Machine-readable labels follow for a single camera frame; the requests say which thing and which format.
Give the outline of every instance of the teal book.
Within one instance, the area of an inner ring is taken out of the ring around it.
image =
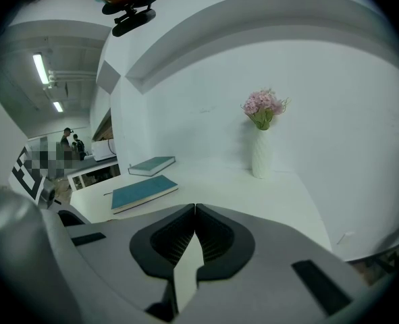
[[[137,207],[178,189],[178,185],[163,175],[118,188],[112,194],[112,213]]]
[[[154,157],[148,161],[130,167],[129,174],[132,174],[133,176],[154,176],[174,162],[174,156]]]

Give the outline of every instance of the gray plastic surface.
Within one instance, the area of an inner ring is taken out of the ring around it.
[[[291,268],[298,261],[312,260],[352,299],[367,289],[350,265],[295,229],[206,206],[249,229],[255,238],[255,253],[233,278],[200,282],[174,323],[316,323],[326,314]]]
[[[0,190],[0,277],[46,323],[82,323],[55,261],[41,211],[31,200],[4,190]]]
[[[111,289],[138,308],[146,310],[153,303],[162,301],[167,280],[145,274],[130,253],[130,239],[138,230],[185,206],[178,205],[131,219],[75,225],[67,227],[67,232],[71,238],[92,233],[105,235],[105,239],[77,246],[78,252]]]
[[[87,220],[78,210],[76,210],[72,205],[70,204],[66,204],[66,203],[57,203],[54,202],[49,208],[49,211],[52,211],[54,213],[58,213],[60,211],[69,211],[72,214],[74,214],[75,216],[77,216],[77,218],[79,218],[82,222],[84,222],[85,224],[89,224],[90,221]]]
[[[0,192],[0,275],[47,322],[162,323],[144,310],[162,300],[167,281],[145,275],[129,243],[138,230],[184,206],[64,227],[56,212]],[[367,287],[350,265],[287,225],[207,207],[249,229],[255,252],[231,279],[199,282],[197,293],[173,323],[317,323],[357,308],[353,302],[327,318],[291,268],[311,260],[356,300]],[[72,242],[98,232],[106,238],[77,247]]]
[[[42,214],[57,264],[72,290],[85,323],[162,323],[128,302],[108,285],[105,278],[94,272],[78,253],[57,214],[47,210],[42,211]]]

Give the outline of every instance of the man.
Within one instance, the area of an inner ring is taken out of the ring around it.
[[[72,130],[68,127],[64,129],[64,134],[61,137],[61,142],[59,142],[63,151],[72,151],[72,149],[70,148],[69,140],[67,139],[67,137],[70,136],[71,133]]]
[[[85,158],[85,146],[81,139],[78,139],[78,135],[74,134],[73,139],[76,142],[76,150],[79,152],[80,160],[83,161]]]

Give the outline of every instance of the white vase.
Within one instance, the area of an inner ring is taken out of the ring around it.
[[[272,154],[269,131],[255,128],[252,150],[252,172],[255,178],[267,179],[270,176]]]

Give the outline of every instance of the fluorescent light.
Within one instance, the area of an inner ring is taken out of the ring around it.
[[[49,84],[48,76],[46,75],[45,65],[43,65],[43,59],[41,54],[34,54],[32,56],[34,63],[36,64],[38,75],[43,84]]]
[[[55,106],[55,108],[57,108],[59,113],[61,113],[63,111],[59,102],[54,102],[53,105]]]

